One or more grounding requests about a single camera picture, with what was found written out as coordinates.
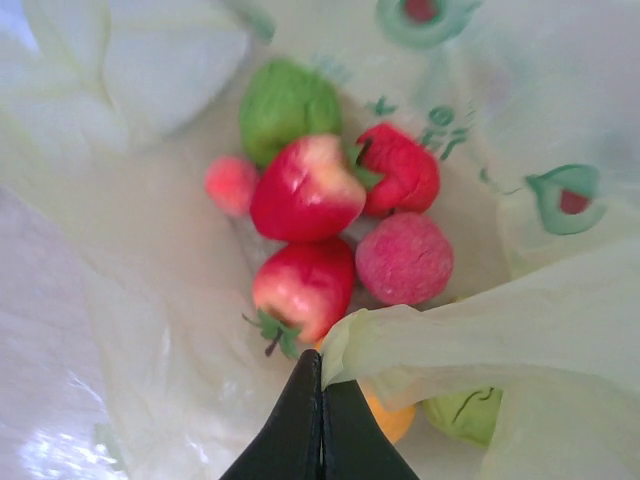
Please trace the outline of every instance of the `toy fruit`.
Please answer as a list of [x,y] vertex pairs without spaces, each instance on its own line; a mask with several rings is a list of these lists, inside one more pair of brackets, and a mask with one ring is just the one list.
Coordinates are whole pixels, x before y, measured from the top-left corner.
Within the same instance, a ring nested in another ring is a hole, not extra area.
[[300,137],[342,133],[334,87],[318,73],[276,58],[253,76],[239,113],[242,143],[260,167]]
[[370,144],[362,154],[362,166],[384,174],[368,192],[364,213],[377,217],[393,210],[423,213],[433,204],[440,192],[433,154],[388,123],[367,130],[357,143]]
[[353,252],[339,237],[316,243],[290,244],[258,271],[253,301],[262,336],[279,344],[290,358],[295,340],[314,343],[344,317],[356,279]]
[[[322,341],[316,343],[315,349],[320,350]],[[362,394],[364,395],[367,405],[376,419],[378,427],[384,433],[387,440],[392,444],[398,443],[409,431],[411,424],[416,416],[417,408],[415,405],[410,405],[400,410],[389,411],[386,410],[378,397],[370,392],[366,387],[360,385]]]
[[362,213],[367,197],[352,172],[362,170],[351,165],[340,137],[322,134],[296,140],[258,183],[251,203],[256,230],[283,242],[313,242],[339,234]]
[[217,158],[207,170],[205,190],[227,215],[249,213],[251,198],[260,180],[256,167],[239,157]]
[[413,212],[384,219],[356,250],[360,280],[387,305],[415,305],[442,293],[453,260],[453,248],[438,226]]
[[483,388],[422,402],[430,422],[453,438],[488,447],[496,428],[502,391]]

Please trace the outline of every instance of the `orange fruit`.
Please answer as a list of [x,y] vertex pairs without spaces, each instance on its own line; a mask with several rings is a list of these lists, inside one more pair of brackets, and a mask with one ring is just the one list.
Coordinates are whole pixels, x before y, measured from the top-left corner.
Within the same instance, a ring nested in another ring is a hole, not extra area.
[[[322,340],[315,345],[316,350],[320,350]],[[373,418],[376,419],[378,427],[382,430],[382,433],[387,437],[392,444],[399,442],[409,431],[413,419],[416,416],[416,406],[410,405],[401,410],[389,411],[386,410],[378,397],[365,388],[362,388],[362,394],[364,395],[367,405],[373,414]]]

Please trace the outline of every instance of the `fruit pile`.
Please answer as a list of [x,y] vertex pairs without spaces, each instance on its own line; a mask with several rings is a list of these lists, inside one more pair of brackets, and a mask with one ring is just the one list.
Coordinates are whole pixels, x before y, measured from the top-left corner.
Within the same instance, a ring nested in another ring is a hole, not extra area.
[[[432,153],[391,123],[349,145],[333,86],[280,58],[253,77],[239,124],[247,159],[218,158],[205,184],[226,214],[250,217],[262,237],[285,243],[255,277],[257,320],[245,317],[270,341],[267,356],[279,346],[295,358],[298,342],[320,342],[346,315],[357,282],[383,305],[442,293],[454,255],[425,215],[440,192]],[[352,248],[345,230],[361,217],[377,225]],[[365,393],[388,437],[402,437],[415,407],[384,412]]]

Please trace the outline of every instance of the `fake strawberry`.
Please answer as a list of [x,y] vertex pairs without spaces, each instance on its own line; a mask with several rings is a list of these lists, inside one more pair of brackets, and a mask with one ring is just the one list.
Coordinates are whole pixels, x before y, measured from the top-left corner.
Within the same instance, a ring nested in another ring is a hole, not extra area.
[[436,157],[406,134],[381,123],[360,136],[361,165],[384,178],[367,195],[364,213],[385,217],[394,210],[423,213],[440,192]]
[[339,234],[364,208],[379,175],[363,169],[357,151],[345,152],[340,137],[302,137],[265,170],[251,203],[251,218],[264,237],[314,242]]
[[260,268],[253,284],[262,336],[290,358],[296,340],[312,344],[323,338],[347,312],[356,279],[354,254],[339,237],[289,244]]

